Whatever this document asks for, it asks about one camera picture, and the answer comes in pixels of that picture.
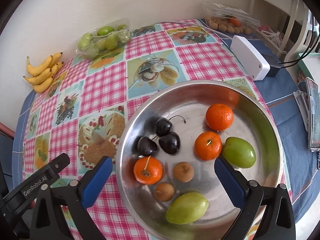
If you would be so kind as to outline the plastic tray of green fruits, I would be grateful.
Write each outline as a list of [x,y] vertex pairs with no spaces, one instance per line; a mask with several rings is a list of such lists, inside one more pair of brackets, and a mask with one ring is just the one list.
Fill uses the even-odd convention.
[[104,52],[112,51],[131,40],[128,18],[121,18],[84,33],[78,41],[76,55],[93,60]]

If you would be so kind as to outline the white plastic box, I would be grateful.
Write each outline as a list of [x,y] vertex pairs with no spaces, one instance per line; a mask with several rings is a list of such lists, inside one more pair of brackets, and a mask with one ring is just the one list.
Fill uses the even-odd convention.
[[234,35],[230,49],[252,80],[261,81],[266,77],[270,64],[245,37]]

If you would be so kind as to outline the orange tangerine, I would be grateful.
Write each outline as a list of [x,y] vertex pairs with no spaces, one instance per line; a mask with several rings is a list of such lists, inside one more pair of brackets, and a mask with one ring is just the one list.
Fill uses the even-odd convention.
[[204,161],[216,159],[222,151],[222,141],[218,134],[207,131],[201,133],[195,140],[195,154]]
[[152,185],[159,182],[163,176],[163,166],[156,158],[149,156],[136,161],[133,167],[136,181],[143,185]]
[[215,103],[206,111],[206,124],[213,130],[224,131],[231,127],[233,120],[233,110],[225,104]]

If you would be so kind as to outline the book stack at right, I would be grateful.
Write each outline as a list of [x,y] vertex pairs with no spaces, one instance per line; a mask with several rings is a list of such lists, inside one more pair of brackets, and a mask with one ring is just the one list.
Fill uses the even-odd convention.
[[298,90],[293,96],[308,135],[308,149],[319,158],[319,53],[300,61]]

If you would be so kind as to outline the dark cherry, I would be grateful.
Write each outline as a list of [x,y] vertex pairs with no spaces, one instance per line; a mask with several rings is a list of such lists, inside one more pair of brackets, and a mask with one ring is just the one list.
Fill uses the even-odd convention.
[[171,122],[171,119],[173,119],[175,117],[182,118],[183,122],[186,123],[186,119],[181,115],[175,115],[175,116],[172,116],[168,119],[161,117],[157,120],[157,122],[155,124],[155,133],[158,137],[166,136],[170,132],[172,132],[173,124]]
[[175,132],[170,132],[169,134],[161,137],[158,142],[161,149],[169,155],[176,155],[180,151],[180,137]]
[[141,137],[137,144],[137,151],[140,155],[149,157],[158,151],[158,146],[150,138]]

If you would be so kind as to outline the yellow banana bunch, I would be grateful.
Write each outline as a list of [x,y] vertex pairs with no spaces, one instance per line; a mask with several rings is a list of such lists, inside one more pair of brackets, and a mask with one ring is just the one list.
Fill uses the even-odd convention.
[[36,93],[43,93],[53,83],[57,72],[63,67],[64,62],[60,61],[63,52],[48,56],[40,65],[33,66],[30,57],[27,57],[27,73],[30,77],[23,76],[25,81],[32,85]]

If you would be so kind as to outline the green mango fruit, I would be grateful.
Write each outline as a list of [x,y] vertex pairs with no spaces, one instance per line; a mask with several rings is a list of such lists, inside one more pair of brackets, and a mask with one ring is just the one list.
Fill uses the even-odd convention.
[[231,165],[238,168],[250,168],[256,162],[253,146],[239,137],[228,137],[221,154]]
[[199,220],[209,207],[208,200],[200,193],[188,192],[176,198],[167,209],[169,223],[184,225]]

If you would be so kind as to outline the black power adapter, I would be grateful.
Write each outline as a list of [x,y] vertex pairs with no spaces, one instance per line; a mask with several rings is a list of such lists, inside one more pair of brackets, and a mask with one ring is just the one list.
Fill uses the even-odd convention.
[[262,56],[270,65],[270,70],[266,74],[267,77],[275,77],[278,74],[278,72],[284,68],[284,66],[273,56],[267,54],[262,54]]

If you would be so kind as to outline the silver metal bowl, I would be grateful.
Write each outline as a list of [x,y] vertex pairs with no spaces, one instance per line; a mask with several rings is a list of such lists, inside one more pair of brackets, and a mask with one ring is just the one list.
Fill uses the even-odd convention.
[[[193,80],[180,82],[154,94],[144,102],[127,123],[116,153],[116,176],[121,199],[134,220],[150,235],[158,239],[220,239],[236,219],[239,209],[234,207],[214,171],[214,161],[199,159],[194,151],[196,138],[209,127],[205,122],[208,107],[223,103],[231,107],[234,121],[230,128],[219,133],[222,141],[239,137],[249,142],[256,153],[256,162],[241,173],[248,180],[262,186],[275,187],[283,174],[283,147],[272,117],[255,98],[233,85],[221,81]],[[141,137],[155,136],[156,121],[181,115],[186,119],[171,119],[181,148],[169,155],[159,149],[155,158],[163,166],[162,181],[175,188],[178,197],[198,192],[209,202],[206,213],[187,225],[169,223],[165,213],[169,202],[154,198],[155,185],[136,181],[133,167],[140,158],[137,143]],[[173,168],[179,162],[189,162],[194,177],[187,183],[174,178]]]

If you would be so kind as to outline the brown longan fruit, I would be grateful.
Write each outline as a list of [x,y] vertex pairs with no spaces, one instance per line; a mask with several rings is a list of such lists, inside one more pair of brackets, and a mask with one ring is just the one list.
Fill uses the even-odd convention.
[[194,168],[189,162],[179,162],[173,168],[173,175],[176,180],[187,183],[194,177]]

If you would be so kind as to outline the tan longan fruit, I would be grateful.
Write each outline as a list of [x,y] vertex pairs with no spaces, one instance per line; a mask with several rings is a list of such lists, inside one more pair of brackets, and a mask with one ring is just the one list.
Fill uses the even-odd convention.
[[154,197],[160,202],[170,201],[175,194],[174,187],[169,183],[160,183],[156,186],[153,193]]

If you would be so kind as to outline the bag of nuts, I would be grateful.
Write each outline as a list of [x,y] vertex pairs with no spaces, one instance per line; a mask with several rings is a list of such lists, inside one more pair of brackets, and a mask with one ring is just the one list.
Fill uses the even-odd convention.
[[244,10],[215,2],[202,2],[201,5],[205,13],[204,22],[209,28],[229,35],[244,35],[246,38],[259,34],[277,51],[285,52],[281,32],[261,23]]

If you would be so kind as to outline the dark cherry top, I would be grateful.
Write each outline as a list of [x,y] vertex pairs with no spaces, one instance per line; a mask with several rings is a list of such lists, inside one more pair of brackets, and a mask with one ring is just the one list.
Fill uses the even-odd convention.
[[155,133],[158,137],[166,136],[170,132],[172,132],[173,124],[171,122],[171,119],[173,119],[175,117],[182,118],[183,122],[186,123],[186,119],[181,115],[175,115],[175,116],[172,116],[168,119],[161,117],[157,120],[157,122],[155,124]]

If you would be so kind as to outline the checkered fruit-print tablecloth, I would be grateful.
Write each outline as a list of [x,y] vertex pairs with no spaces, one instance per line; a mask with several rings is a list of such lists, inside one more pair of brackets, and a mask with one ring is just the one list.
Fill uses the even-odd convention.
[[196,79],[226,82],[265,104],[228,41],[199,20],[142,27],[125,46],[95,62],[81,56],[66,62],[44,93],[30,93],[23,103],[12,151],[13,184],[63,152],[71,162],[57,185],[80,178],[91,168],[83,158],[89,138],[84,128],[102,131],[110,120],[118,134],[152,94]]

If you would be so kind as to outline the white chair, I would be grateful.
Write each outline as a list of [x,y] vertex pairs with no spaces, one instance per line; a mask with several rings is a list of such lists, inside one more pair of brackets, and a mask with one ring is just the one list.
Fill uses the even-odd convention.
[[[277,56],[284,55],[284,61],[294,60],[299,53],[307,48],[313,34],[319,34],[319,21],[315,19],[311,11],[302,0],[263,0],[287,14],[289,22],[284,33],[283,40],[279,46],[269,42],[276,51]],[[255,0],[250,1],[249,11],[253,15]],[[296,42],[290,42],[290,35],[295,23],[301,23],[302,27]]]

